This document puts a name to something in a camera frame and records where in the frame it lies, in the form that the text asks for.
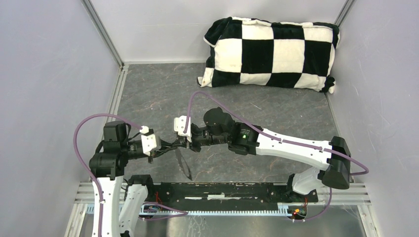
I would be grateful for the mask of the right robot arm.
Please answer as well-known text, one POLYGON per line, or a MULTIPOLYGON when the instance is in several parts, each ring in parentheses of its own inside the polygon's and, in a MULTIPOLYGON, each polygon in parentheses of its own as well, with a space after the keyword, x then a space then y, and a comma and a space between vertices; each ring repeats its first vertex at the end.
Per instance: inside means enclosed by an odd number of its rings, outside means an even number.
POLYGON ((204 114, 204 127, 187 122, 190 149, 199 152, 202 146, 227 144, 239 155, 276 156, 305 163, 310 168, 290 175, 285 188, 286 197, 299 201, 310 191, 322 186, 347 190, 350 186, 350 151, 344 138, 331 141, 307 140, 291 136, 281 137, 268 129, 234 121, 220 107, 204 114))

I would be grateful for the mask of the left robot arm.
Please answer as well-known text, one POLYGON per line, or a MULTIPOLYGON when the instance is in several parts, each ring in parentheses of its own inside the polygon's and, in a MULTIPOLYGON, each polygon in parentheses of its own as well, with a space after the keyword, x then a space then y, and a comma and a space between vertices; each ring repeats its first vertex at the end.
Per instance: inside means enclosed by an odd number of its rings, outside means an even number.
POLYGON ((150 175, 132 175, 124 187, 124 204, 120 206, 125 167, 132 159, 154 158, 179 148, 178 144, 162 141, 153 130, 142 127, 139 140, 129 137, 131 125, 125 121, 108 122, 103 128, 89 168, 94 187, 94 237, 132 237, 138 220, 152 220, 141 211, 156 213, 164 206, 150 175))

